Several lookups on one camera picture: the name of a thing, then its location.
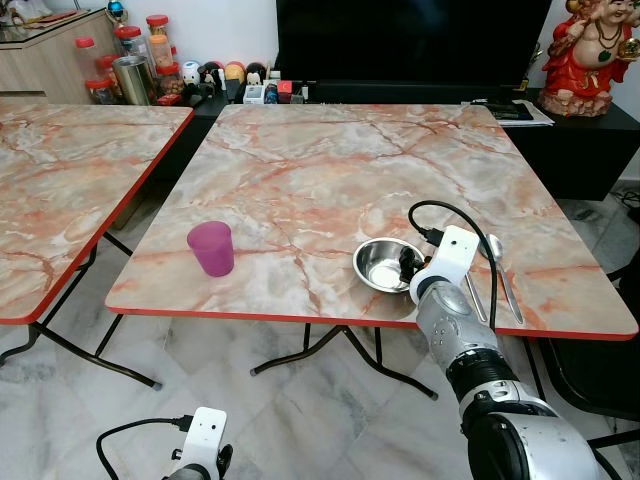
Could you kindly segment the stainless steel bowl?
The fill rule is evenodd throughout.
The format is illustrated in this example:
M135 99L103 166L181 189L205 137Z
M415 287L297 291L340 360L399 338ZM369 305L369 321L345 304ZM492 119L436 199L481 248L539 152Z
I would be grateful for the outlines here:
M392 294L408 291L410 284L403 284L399 279L401 271L397 261L399 251L406 244L411 243L396 238L367 239L353 253L353 268L358 279L375 291Z

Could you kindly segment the thin silver metal utensil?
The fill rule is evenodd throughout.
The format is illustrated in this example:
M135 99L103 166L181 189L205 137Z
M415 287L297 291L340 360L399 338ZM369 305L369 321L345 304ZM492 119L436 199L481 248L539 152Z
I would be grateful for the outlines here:
M465 283L467 287L468 296L470 296L472 303L474 303L474 310L476 311L477 319L479 319L481 324L486 325L488 315L486 315L485 307L483 302L481 302L480 294L477 292L474 282L471 280L471 276L465 276L465 278L463 278L463 283Z

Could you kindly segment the silver metal spoon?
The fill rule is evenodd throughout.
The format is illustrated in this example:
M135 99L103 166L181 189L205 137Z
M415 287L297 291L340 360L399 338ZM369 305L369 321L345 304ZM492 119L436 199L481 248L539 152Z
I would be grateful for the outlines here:
M493 260L495 264L495 268L497 268L497 273L500 276L500 284L504 289L504 293L506 293L506 300L509 308L511 308L513 316L517 321L517 324L524 325L525 317L522 315L520 310L520 306L518 306L518 302L516 300L515 292L513 292L511 280L509 280L506 270L504 270L503 266L503 246L500 243L500 239L494 234L488 234L486 236L486 242L488 242L490 247L490 253L488 259Z

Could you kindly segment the marble pattern folding table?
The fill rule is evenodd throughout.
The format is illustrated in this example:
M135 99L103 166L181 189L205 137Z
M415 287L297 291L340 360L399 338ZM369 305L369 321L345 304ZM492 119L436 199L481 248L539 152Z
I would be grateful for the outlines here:
M40 337L148 388L159 381L87 352L49 328L96 259L109 227L195 111L125 105L0 104L0 325Z
M628 340L637 321L494 116L463 105L230 105L110 289L116 314L415 329L406 294L357 278L371 238L431 252L421 227L466 212L503 244L525 324L513 337ZM187 244L230 228L234 268L210 276Z

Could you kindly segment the stack of papers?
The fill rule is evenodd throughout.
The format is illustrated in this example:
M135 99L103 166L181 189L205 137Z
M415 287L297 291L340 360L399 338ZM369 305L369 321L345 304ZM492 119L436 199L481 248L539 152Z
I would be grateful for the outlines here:
M543 127L543 125L556 124L547 114L526 100L485 101L483 106L504 128Z

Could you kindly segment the purple plastic cup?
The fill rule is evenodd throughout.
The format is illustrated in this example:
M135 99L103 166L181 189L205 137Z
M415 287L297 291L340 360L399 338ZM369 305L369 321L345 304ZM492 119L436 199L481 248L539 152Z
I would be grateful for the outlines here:
M207 275L224 276L233 270L232 233L223 221L197 225L188 233L187 244Z

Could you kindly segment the black chair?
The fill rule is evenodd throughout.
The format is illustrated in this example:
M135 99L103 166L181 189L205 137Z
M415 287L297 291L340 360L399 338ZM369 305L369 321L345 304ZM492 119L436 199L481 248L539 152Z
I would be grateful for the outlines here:
M614 340L540 338L548 378L577 410L640 420L640 348L636 337Z

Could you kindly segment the black flat television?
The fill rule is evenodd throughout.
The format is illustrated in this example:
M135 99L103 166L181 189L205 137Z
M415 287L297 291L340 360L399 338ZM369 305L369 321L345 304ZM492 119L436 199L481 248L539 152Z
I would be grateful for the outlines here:
M291 81L512 86L552 0L276 0Z

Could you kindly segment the red laughing buddha statue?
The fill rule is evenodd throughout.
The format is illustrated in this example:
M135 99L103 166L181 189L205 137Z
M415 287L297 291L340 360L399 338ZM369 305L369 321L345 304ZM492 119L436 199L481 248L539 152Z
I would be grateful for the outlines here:
M538 104L548 114L602 116L612 105L612 84L625 81L639 59L639 0L566 0L566 9L570 18L554 29Z

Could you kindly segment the red lidded snack jar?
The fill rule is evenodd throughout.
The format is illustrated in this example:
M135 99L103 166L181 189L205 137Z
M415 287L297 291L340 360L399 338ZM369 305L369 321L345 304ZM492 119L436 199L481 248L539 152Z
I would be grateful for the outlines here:
M180 65L177 63L156 67L157 74L157 99L159 105L175 105L183 99L183 91L186 83L180 74Z

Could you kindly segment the stainless steel tumbler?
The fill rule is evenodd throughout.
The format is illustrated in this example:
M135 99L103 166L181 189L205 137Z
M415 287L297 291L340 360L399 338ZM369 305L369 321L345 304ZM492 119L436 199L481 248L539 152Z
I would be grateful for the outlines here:
M111 61L116 83L119 84L124 104L150 106L155 104L154 77L146 56L122 56Z

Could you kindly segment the tall red lidded jar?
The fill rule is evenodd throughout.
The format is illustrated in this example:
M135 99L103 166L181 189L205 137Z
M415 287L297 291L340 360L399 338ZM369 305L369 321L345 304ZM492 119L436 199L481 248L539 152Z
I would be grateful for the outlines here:
M148 47L150 47L151 58L154 60L155 67L174 67L177 64L177 60L175 60L175 49L168 33L170 24L168 15L147 15L145 20L148 29L150 29Z

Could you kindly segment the small red lidded jar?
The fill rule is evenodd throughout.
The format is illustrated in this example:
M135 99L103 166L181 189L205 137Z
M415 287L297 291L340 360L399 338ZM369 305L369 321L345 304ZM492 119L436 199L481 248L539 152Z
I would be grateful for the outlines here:
M116 96L113 92L113 83L110 79L87 79L84 87L91 99L97 105L116 105Z

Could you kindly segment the red lidded plastic jar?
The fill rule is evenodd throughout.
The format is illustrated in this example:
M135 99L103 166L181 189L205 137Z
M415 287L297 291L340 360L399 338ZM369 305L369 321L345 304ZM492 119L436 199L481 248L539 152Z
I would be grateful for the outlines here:
M113 33L115 40L119 42L120 55L125 56L125 58L127 58L127 56L147 58L147 38L140 27L118 27L114 29Z

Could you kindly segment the slim red lidded jar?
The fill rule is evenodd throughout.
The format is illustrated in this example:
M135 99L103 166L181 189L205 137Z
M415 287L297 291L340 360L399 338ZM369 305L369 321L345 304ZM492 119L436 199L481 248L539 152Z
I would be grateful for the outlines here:
M97 68L99 49L91 36L76 37L76 63L79 73L82 74L84 83L100 82L102 73Z

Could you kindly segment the light wooden cabinet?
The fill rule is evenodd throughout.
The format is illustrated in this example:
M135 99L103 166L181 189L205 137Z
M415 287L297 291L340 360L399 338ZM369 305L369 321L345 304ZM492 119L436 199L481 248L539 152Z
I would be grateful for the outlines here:
M114 50L104 9L46 29L0 26L0 105L91 104L76 55L81 36L92 37L101 54Z

